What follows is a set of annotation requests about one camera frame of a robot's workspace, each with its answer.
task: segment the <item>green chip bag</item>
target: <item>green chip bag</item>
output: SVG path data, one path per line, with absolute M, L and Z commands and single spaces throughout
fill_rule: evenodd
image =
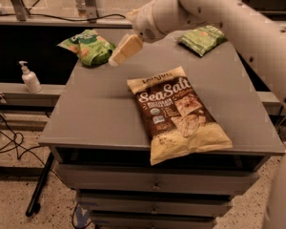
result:
M 115 49 L 115 45 L 105 40 L 96 30 L 84 30 L 59 43 L 58 46 L 74 52 L 86 66 L 106 63 Z
M 226 40 L 224 33 L 211 25 L 189 31 L 178 38 L 180 43 L 186 45 L 200 56 L 203 56 Z

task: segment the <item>drawer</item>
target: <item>drawer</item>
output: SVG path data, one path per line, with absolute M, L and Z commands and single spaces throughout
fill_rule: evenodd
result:
M 91 211 L 213 218 L 225 215 L 233 206 L 226 196 L 115 191 L 77 192 L 76 200 Z
M 242 171 L 174 170 L 59 164 L 57 174 L 73 189 L 241 195 L 258 179 Z
M 147 229 L 212 229 L 216 225 L 213 219 L 173 216 L 145 216 L 123 213 L 91 213 L 94 224 L 106 227 L 125 226 Z

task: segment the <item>bottle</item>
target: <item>bottle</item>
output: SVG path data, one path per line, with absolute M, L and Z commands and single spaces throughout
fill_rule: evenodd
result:
M 22 70 L 22 79 L 24 83 L 26 84 L 27 88 L 31 93 L 38 93 L 42 87 L 40 85 L 40 82 L 34 72 L 31 72 L 26 64 L 28 62 L 26 61 L 19 61 L 19 64 L 21 65 L 21 70 Z

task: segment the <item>gray tabletop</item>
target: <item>gray tabletop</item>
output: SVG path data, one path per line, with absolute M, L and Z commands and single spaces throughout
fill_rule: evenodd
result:
M 98 29 L 117 44 L 128 30 Z M 149 150 L 127 79 L 182 66 L 212 116 L 234 147 L 222 153 L 282 154 L 284 147 L 234 47 L 225 42 L 200 58 L 176 43 L 177 31 L 119 67 L 88 69 L 78 62 L 39 142 L 42 145 Z

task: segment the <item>black metal leg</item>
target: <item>black metal leg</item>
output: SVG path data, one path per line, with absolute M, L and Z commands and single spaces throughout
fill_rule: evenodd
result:
M 35 191 L 31 197 L 31 202 L 30 202 L 29 207 L 28 207 L 27 212 L 26 212 L 27 217 L 32 216 L 33 213 L 38 213 L 40 210 L 40 204 L 38 203 L 38 199 L 40 197 L 40 194 L 42 192 L 44 185 L 46 184 L 48 173 L 51 169 L 51 165 L 53 163 L 53 160 L 54 160 L 54 156 L 52 153 L 50 153 L 48 156 L 46 166 L 44 167 L 44 169 L 43 169 L 43 171 L 42 171 L 42 173 L 38 179 L 38 183 L 36 185 Z

